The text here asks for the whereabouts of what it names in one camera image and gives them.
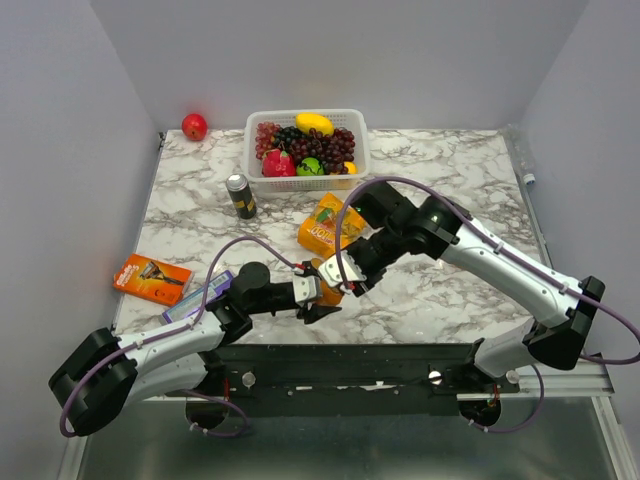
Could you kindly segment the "orange juice bottle back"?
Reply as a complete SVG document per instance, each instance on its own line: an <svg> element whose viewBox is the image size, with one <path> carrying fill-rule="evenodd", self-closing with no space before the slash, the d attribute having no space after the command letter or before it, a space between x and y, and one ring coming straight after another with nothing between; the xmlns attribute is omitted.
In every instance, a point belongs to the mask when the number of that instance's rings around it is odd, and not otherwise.
<svg viewBox="0 0 640 480"><path fill-rule="evenodd" d="M316 303L321 306L338 306L344 293L337 289L330 287L324 280L320 280L321 285L321 297L316 300Z"/></svg>

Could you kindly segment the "blue white bottle cap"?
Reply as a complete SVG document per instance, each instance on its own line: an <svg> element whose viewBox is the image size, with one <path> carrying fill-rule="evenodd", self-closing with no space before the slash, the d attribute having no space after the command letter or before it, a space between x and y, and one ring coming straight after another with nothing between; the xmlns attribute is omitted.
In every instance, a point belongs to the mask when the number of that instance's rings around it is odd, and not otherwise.
<svg viewBox="0 0 640 480"><path fill-rule="evenodd" d="M523 176L523 182L527 186L532 186L536 182L536 178L532 173L527 173Z"/></svg>

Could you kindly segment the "clear plastic bottle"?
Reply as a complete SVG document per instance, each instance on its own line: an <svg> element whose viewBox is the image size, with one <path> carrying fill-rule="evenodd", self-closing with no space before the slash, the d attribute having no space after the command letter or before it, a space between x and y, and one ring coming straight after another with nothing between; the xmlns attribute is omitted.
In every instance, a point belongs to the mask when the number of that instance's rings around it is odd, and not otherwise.
<svg viewBox="0 0 640 480"><path fill-rule="evenodd" d="M527 173L535 176L536 171L536 162L526 135L517 125L509 124L503 129L503 137L514 171L524 184L523 176Z"/></svg>

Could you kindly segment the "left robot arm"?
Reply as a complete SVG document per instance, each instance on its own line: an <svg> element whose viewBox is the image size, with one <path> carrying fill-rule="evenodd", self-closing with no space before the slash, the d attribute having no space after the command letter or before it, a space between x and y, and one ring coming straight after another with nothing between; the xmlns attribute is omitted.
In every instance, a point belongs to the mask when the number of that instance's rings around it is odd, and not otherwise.
<svg viewBox="0 0 640 480"><path fill-rule="evenodd" d="M265 264L250 262L192 317L129 336L116 336L107 328L90 333L48 382L62 408L62 435L97 432L135 397L189 387L201 395L214 393L222 380L217 365L200 360L186 375L179 360L235 342L251 330L254 314L293 310L305 323L314 323L338 311L320 300L343 281L330 261L297 265L291 281L281 283L272 282Z"/></svg>

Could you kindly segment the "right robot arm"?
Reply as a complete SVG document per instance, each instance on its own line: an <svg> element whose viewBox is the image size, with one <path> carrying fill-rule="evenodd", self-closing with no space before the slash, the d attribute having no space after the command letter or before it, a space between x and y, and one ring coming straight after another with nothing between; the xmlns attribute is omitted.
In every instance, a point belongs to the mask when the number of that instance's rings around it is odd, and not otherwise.
<svg viewBox="0 0 640 480"><path fill-rule="evenodd" d="M563 371L575 367L596 314L594 304L605 292L601 280L551 270L448 199L430 195L415 206L386 181L367 182L349 199L375 231L343 255L365 277L356 295L372 289L403 255L426 255L475 275L529 312L530 320L521 326L475 342L459 370L467 389L483 391L508 371L533 363Z"/></svg>

